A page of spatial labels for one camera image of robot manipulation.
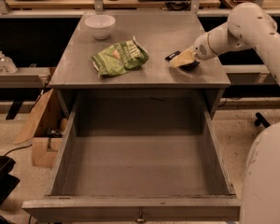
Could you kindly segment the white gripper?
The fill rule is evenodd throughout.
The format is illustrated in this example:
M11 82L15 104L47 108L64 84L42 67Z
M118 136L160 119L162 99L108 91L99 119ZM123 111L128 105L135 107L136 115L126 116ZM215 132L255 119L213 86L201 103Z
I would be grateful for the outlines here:
M193 49L194 51L191 49L182 51L170 61L170 65L172 67L181 67L183 65L192 64L195 62L195 55L199 60L209 60L216 56L209 45L208 33L200 35L195 40Z

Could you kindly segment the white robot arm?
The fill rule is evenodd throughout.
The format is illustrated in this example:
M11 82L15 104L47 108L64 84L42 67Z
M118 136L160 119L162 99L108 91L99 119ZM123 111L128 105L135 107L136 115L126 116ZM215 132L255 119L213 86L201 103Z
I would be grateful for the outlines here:
M280 88L280 34L275 20L255 3L234 7L227 21L200 35L170 65L190 70L221 54L253 49ZM280 224L280 120L263 125L245 162L239 224Z

